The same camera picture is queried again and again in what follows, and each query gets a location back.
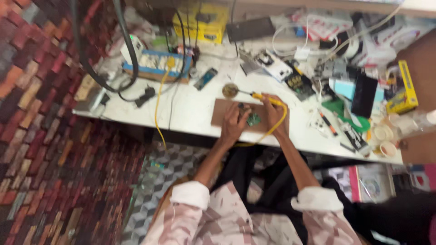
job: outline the mobile phone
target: mobile phone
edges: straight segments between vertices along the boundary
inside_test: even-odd
[[[206,84],[208,82],[210,82],[212,80],[212,78],[214,78],[214,76],[216,76],[218,74],[218,71],[210,68],[198,81],[197,83],[194,85],[194,87],[200,91],[204,88],[204,86],[206,86]]]

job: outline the person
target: person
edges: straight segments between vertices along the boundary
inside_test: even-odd
[[[263,95],[272,127],[283,109],[269,102],[269,97],[280,100],[277,96]],[[247,202],[252,169],[262,146],[233,147],[250,113],[238,120],[237,105],[226,111],[221,137],[194,179],[174,186],[171,205],[157,217],[142,244],[361,244],[344,217],[336,191],[320,186],[284,124],[272,133],[283,154],[261,172],[265,186],[259,200]],[[227,151],[225,166],[209,190],[206,185]]]

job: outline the yellow cable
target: yellow cable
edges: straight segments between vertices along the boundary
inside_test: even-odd
[[[265,137],[267,137],[268,135],[270,135],[271,133],[274,132],[274,130],[276,130],[280,124],[282,124],[283,120],[285,119],[286,115],[288,114],[288,108],[286,107],[285,104],[280,103],[279,105],[281,105],[283,107],[283,116],[282,118],[280,118],[280,120],[268,131],[266,132],[266,134],[264,134],[258,141],[256,141],[255,143],[239,143],[239,144],[235,144],[234,147],[240,147],[240,146],[253,146],[258,144],[260,141],[262,141]]]
[[[159,129],[159,126],[157,125],[157,108],[159,107],[159,100],[160,100],[160,94],[162,92],[162,86],[165,83],[165,80],[167,79],[168,73],[170,72],[170,70],[174,67],[174,57],[168,57],[168,61],[167,61],[167,72],[165,72],[165,74],[163,75],[162,80],[160,81],[160,87],[159,87],[159,92],[157,93],[157,101],[156,101],[156,109],[154,110],[154,124],[156,125],[156,129],[160,134],[160,137],[162,138],[163,141],[163,146],[165,147],[165,150],[167,149],[167,144],[165,143],[165,139],[164,136],[162,135],[162,132]]]

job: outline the white table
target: white table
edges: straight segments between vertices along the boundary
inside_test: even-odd
[[[231,56],[234,53],[223,50]],[[222,88],[228,82],[234,82],[241,90],[248,92],[265,92],[278,95],[290,109],[290,139],[295,147],[301,151],[320,153],[332,156],[346,157],[359,160],[378,161],[386,163],[402,164],[401,152],[395,158],[378,158],[373,153],[367,159],[358,153],[340,146],[340,142],[350,146],[346,136],[339,130],[339,125],[335,116],[326,109],[323,113],[339,133],[333,139],[324,138],[316,129],[307,126],[311,117],[310,110],[314,109],[317,102],[315,96],[300,102],[293,92],[285,85],[277,82],[273,78],[265,75],[251,74],[248,77],[239,66],[238,61],[220,61],[216,58],[201,57],[197,64],[199,72],[202,74],[210,67],[218,70],[218,75],[213,78],[201,91],[193,87],[196,80],[192,79],[190,84],[174,85],[171,90],[163,94],[160,98],[157,122],[161,129],[169,129],[182,133],[190,133],[203,136],[219,137],[221,128],[211,126],[211,118],[214,110],[215,99],[222,99]],[[137,98],[143,94],[147,86],[153,86],[156,91],[159,89],[158,82],[148,81],[139,78],[133,87],[123,92],[126,98]],[[171,112],[171,99],[174,98]],[[249,95],[239,93],[236,101],[261,103]],[[100,116],[101,119],[108,119],[128,124],[155,127],[154,112],[156,107],[156,97],[146,102],[141,108],[137,108],[133,102],[125,102],[118,95],[111,95],[106,108]],[[89,113],[77,113],[82,116],[92,116]],[[261,133],[243,132],[240,141],[256,142],[262,136]],[[261,141],[261,144],[268,146],[279,146],[274,136],[268,136]]]

